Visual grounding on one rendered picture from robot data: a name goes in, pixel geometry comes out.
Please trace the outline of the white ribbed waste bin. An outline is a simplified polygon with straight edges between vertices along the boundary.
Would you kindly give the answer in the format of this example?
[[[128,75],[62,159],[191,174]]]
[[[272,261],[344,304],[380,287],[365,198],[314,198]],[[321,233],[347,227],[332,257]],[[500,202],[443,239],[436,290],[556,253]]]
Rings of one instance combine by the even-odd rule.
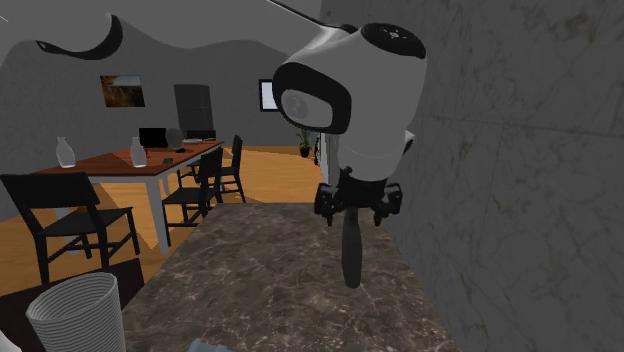
[[[26,317],[46,352],[126,352],[117,278],[96,272],[40,294]]]

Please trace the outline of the pale blue object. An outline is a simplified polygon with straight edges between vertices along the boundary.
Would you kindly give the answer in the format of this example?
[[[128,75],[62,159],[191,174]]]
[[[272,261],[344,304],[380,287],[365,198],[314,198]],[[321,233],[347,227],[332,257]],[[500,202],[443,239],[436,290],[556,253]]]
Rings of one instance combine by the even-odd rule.
[[[212,345],[203,342],[200,338],[196,338],[192,341],[188,352],[232,352],[224,345]]]

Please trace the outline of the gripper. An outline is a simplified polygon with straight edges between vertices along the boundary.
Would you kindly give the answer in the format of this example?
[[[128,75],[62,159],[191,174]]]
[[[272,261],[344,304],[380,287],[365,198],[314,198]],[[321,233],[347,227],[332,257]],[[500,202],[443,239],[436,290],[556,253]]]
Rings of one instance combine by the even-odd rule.
[[[397,215],[400,212],[403,192],[399,183],[386,186],[386,179],[362,181],[352,177],[351,173],[350,167],[340,170],[335,204],[332,187],[326,183],[318,185],[314,199],[314,213],[321,215],[329,227],[333,224],[336,208],[338,210],[371,208],[374,211],[373,219],[376,226],[379,226],[389,215]]]

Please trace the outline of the black dining chair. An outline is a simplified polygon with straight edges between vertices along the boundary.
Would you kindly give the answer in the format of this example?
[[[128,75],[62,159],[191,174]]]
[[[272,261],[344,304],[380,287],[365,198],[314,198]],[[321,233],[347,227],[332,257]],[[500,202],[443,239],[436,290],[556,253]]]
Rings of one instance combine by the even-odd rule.
[[[222,202],[221,174],[223,150],[204,154],[200,160],[198,173],[199,187],[180,187],[162,201],[163,218],[167,244],[171,245],[170,227],[196,227],[195,220],[205,217],[211,209],[210,201],[215,198]],[[171,223],[167,220],[166,205],[179,205],[183,213],[183,221]]]
[[[132,209],[99,210],[100,199],[86,173],[2,174],[0,182],[32,234],[42,284],[50,282],[49,264],[69,251],[82,251],[91,258],[92,252],[97,250],[103,268],[127,242],[132,243],[136,254],[140,253]],[[42,226],[33,213],[35,209],[70,207],[86,210],[75,210],[47,227]],[[122,217],[128,221],[129,232],[111,242],[107,227]]]
[[[222,166],[220,168],[219,176],[214,179],[214,186],[217,190],[216,199],[218,203],[223,202],[223,193],[239,193],[242,199],[242,202],[246,202],[246,198],[244,195],[241,179],[240,179],[240,164],[242,157],[242,144],[243,141],[239,135],[234,136],[234,141],[232,145],[232,161],[230,166]],[[233,181],[223,181],[223,177],[232,176],[234,178]],[[235,184],[236,188],[233,190],[228,190],[224,187],[224,184]]]

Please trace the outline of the brown dining table white legs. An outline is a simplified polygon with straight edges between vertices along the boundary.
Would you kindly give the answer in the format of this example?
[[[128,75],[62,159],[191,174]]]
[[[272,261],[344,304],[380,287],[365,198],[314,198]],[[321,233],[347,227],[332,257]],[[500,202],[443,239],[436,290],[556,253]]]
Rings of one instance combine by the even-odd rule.
[[[37,174],[85,172],[93,184],[144,184],[159,249],[162,254],[167,254],[169,248],[165,233],[162,193],[170,194],[168,176],[190,165],[202,155],[216,151],[223,143],[223,140],[214,140],[185,144],[184,147],[187,151],[184,153],[176,153],[171,148],[151,148],[145,166],[137,168],[131,160],[131,151],[142,149],[142,146],[136,141],[132,143],[130,148],[78,160],[72,168],[56,166],[37,171]]]

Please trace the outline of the white rounded object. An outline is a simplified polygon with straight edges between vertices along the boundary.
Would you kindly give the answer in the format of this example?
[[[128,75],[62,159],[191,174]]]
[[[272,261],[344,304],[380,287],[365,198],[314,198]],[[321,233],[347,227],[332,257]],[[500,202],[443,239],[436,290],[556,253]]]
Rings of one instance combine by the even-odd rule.
[[[0,352],[22,352],[21,348],[10,341],[0,330]]]

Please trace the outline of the brown wall picture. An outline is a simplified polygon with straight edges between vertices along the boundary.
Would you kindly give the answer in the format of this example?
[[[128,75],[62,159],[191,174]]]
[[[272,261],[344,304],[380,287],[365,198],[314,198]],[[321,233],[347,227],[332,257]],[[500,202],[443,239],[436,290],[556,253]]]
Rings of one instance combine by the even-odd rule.
[[[139,75],[100,77],[106,107],[144,107],[142,81]]]

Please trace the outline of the black framed window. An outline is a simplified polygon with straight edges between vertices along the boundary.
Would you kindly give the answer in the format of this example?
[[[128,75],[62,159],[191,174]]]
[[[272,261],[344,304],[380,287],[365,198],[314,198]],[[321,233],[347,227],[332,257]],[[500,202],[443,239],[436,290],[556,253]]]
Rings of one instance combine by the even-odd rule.
[[[259,80],[259,106],[261,112],[276,112],[278,107],[273,96],[273,81]]]

